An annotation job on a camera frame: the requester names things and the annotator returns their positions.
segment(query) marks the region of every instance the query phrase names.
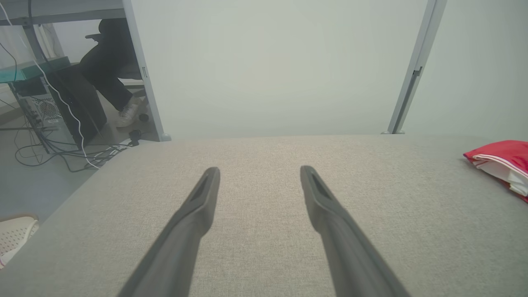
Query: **beige fabric surface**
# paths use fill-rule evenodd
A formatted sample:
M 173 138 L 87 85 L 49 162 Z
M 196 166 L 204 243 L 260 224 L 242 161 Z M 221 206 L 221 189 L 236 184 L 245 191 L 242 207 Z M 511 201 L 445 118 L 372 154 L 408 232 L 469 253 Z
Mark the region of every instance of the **beige fabric surface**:
M 413 296 L 526 296 L 528 205 L 468 137 L 303 136 L 140 145 L 95 173 L 0 271 L 2 296 L 115 296 L 203 171 L 214 222 L 190 296 L 333 296 L 299 167 L 312 165 Z

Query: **person's leg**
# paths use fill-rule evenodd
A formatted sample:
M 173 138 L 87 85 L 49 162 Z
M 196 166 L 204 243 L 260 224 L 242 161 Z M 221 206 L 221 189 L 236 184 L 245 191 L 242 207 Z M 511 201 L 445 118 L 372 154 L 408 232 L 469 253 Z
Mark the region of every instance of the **person's leg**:
M 126 59 L 116 54 L 113 48 L 99 44 L 84 55 L 79 65 L 83 76 L 119 111 L 132 97 L 117 78 L 126 63 Z

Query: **teal box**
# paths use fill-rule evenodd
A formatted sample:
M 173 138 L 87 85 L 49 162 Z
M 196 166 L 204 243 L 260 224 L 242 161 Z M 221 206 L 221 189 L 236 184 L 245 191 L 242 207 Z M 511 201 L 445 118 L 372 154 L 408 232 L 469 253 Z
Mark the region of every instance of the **teal box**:
M 66 68 L 71 65 L 70 59 L 68 57 L 57 57 L 57 58 L 49 58 L 48 61 L 53 66 L 55 70 L 59 70 L 62 68 Z M 39 66 L 44 70 L 46 74 L 51 72 L 50 67 L 44 60 L 38 60 L 37 63 Z M 34 78 L 37 76 L 40 76 L 42 72 L 39 70 L 39 68 L 35 65 L 35 62 L 26 62 L 21 63 L 16 66 L 16 81 L 20 80 L 26 80 L 30 78 Z M 15 78 L 15 66 L 10 66 L 6 68 L 0 69 L 0 82 L 11 82 Z

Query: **computer tower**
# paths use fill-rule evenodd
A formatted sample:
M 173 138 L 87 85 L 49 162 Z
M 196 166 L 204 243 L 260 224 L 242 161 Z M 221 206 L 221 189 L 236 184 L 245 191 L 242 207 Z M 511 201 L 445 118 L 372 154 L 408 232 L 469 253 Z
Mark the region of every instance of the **computer tower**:
M 59 69 L 56 75 L 46 73 L 46 76 L 81 122 L 80 130 L 86 146 L 107 121 L 96 90 L 81 74 L 78 64 Z M 81 149 L 79 122 L 71 116 L 68 106 L 43 75 L 10 82 L 9 85 L 29 124 L 41 132 L 37 133 L 39 138 L 45 136 L 52 145 L 65 151 Z M 43 144 L 48 151 L 53 151 L 45 142 Z

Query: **ventilation grille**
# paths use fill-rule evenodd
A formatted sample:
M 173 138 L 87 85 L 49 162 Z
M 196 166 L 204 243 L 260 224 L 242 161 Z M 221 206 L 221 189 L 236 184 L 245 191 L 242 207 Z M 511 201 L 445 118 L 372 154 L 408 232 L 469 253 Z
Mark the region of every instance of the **ventilation grille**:
M 33 102 L 43 120 L 62 119 L 59 109 L 52 98 L 35 98 Z

